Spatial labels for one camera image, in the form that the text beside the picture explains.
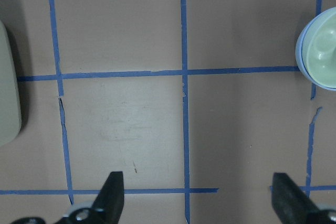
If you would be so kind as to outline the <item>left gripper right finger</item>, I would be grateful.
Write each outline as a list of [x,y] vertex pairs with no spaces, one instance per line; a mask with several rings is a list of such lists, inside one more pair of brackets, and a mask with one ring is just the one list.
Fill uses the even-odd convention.
[[281,223],[314,223],[319,208],[286,173],[272,177],[271,204]]

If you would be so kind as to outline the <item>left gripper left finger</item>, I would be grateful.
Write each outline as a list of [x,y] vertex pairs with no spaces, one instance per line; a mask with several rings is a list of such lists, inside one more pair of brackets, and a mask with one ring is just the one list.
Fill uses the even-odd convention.
[[124,207],[123,172],[111,172],[91,208],[105,223],[119,223]]

